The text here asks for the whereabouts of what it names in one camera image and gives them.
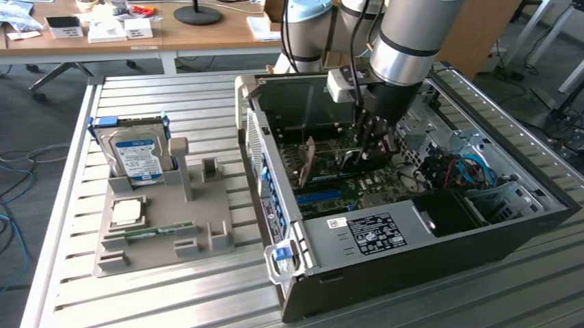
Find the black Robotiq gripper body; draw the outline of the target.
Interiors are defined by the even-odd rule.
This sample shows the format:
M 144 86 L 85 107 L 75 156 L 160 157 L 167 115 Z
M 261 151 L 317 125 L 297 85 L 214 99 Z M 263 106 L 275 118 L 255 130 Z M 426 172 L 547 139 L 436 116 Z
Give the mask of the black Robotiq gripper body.
M 408 86 L 392 83 L 369 84 L 363 94 L 363 108 L 394 126 L 408 112 L 421 86 L 422 82 Z

